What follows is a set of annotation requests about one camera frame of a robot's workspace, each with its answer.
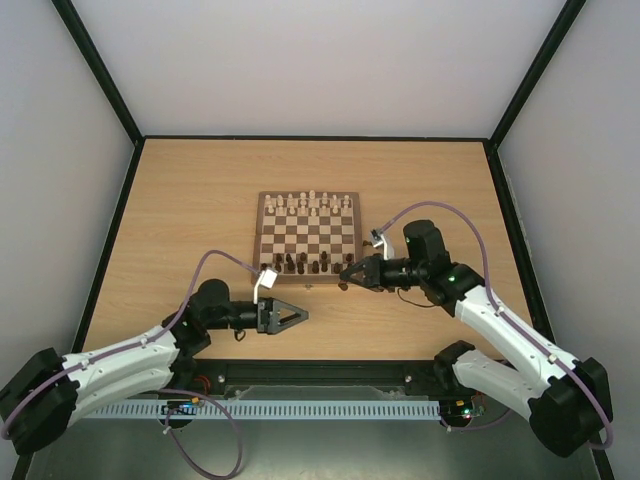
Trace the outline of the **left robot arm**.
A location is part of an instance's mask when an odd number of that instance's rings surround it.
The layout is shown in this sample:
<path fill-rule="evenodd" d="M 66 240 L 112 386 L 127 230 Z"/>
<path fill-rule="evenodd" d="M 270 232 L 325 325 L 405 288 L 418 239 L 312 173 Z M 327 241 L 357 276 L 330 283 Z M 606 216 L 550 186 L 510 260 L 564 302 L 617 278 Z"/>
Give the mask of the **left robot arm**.
<path fill-rule="evenodd" d="M 249 330 L 277 335 L 307 320 L 308 311 L 273 297 L 232 300 L 219 279 L 203 282 L 161 324 L 108 347 L 60 355 L 33 354 L 1 390 L 1 436 L 19 455 L 57 440 L 80 419 L 112 403 L 164 388 L 186 388 L 196 354 L 213 330 L 242 340 Z"/>

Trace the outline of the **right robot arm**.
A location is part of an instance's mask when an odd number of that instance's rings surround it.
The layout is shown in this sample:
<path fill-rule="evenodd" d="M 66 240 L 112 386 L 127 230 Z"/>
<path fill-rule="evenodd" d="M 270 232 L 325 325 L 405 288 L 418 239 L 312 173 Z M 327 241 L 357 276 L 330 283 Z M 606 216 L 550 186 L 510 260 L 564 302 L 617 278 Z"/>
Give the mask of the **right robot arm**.
<path fill-rule="evenodd" d="M 431 221 L 413 221 L 403 233 L 407 257 L 389 257 L 384 234 L 374 231 L 382 253 L 344 269 L 340 283 L 376 292 L 418 287 L 433 306 L 503 355 L 498 362 L 466 341 L 451 344 L 434 358 L 434 374 L 443 389 L 463 387 L 492 397 L 527 420 L 537 439 L 560 457 L 591 444 L 600 432 L 613 439 L 608 377 L 598 361 L 579 360 L 519 318 L 497 298 L 487 276 L 451 260 Z"/>

